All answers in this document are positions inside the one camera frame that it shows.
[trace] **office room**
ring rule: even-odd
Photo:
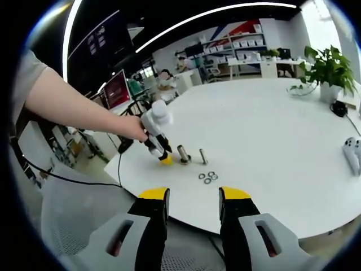
[[[64,0],[42,14],[14,77],[10,155],[52,261],[344,264],[361,229],[361,53],[337,1]]]

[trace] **white shelf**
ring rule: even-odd
[[[222,50],[222,51],[216,51],[216,52],[212,52],[212,53],[207,53],[207,54],[203,54],[202,56],[219,54],[219,53],[222,53],[222,52],[229,52],[229,51],[232,51],[232,49],[225,49],[225,50]]]
[[[202,43],[202,45],[206,45],[206,44],[213,43],[213,42],[217,42],[217,41],[224,41],[224,40],[227,40],[227,39],[228,39],[228,38],[218,38],[218,39],[216,39],[216,40],[204,42],[204,43]]]
[[[266,45],[261,45],[261,46],[249,46],[249,47],[240,47],[240,48],[235,48],[235,50],[252,50],[255,48],[262,48],[262,47],[267,47]]]
[[[230,36],[230,38],[240,38],[240,37],[257,36],[257,35],[263,35],[263,33],[249,33],[249,34],[234,35],[234,36]]]

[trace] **human hand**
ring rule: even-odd
[[[148,136],[144,132],[142,121],[137,116],[121,116],[122,118],[122,135],[131,139],[144,142]]]

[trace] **metal peg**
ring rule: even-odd
[[[199,152],[201,153],[202,160],[203,160],[203,164],[204,164],[204,165],[207,165],[207,164],[208,164],[208,160],[207,160],[207,158],[205,157],[204,150],[203,150],[202,148],[200,148],[200,149],[199,149]]]
[[[186,153],[186,150],[184,149],[184,147],[182,145],[179,145],[177,147],[177,150],[178,150],[179,155],[180,155],[180,162],[182,164],[188,164],[191,161],[191,157],[190,157],[190,155],[188,155]]]

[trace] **white table surface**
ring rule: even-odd
[[[261,213],[272,214],[299,238],[348,223],[361,213],[361,180],[352,175],[341,146],[358,135],[349,120],[318,102],[318,91],[302,98],[286,93],[296,83],[244,79],[190,89],[169,105],[174,124],[164,133],[174,157],[182,144],[194,163],[161,166],[134,142],[122,155],[122,185],[137,196],[169,187],[169,215],[214,233],[221,227],[220,186],[246,191]],[[115,180],[118,159],[104,169]],[[198,175],[209,171],[219,179],[205,185]]]

